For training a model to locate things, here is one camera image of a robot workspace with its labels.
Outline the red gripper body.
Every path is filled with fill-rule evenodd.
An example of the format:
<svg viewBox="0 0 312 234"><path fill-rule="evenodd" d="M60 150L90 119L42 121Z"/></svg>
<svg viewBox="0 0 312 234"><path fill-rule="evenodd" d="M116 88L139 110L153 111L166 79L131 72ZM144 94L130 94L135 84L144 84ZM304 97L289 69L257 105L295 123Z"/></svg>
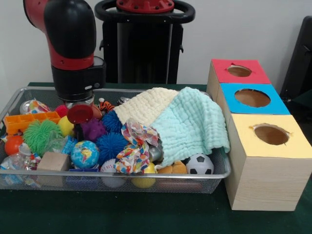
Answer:
<svg viewBox="0 0 312 234"><path fill-rule="evenodd" d="M92 117L92 107L86 104L76 104L67 113L67 118L71 123L85 123Z"/></svg>

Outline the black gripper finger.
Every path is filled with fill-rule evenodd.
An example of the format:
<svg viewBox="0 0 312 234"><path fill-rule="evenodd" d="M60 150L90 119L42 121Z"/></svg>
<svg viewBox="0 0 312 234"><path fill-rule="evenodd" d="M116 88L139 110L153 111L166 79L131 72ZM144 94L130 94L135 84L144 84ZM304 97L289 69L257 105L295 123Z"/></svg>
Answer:
<svg viewBox="0 0 312 234"><path fill-rule="evenodd" d="M81 124L74 125L74 137L77 140L84 140L84 134L83 134L83 129L81 127Z"/></svg>

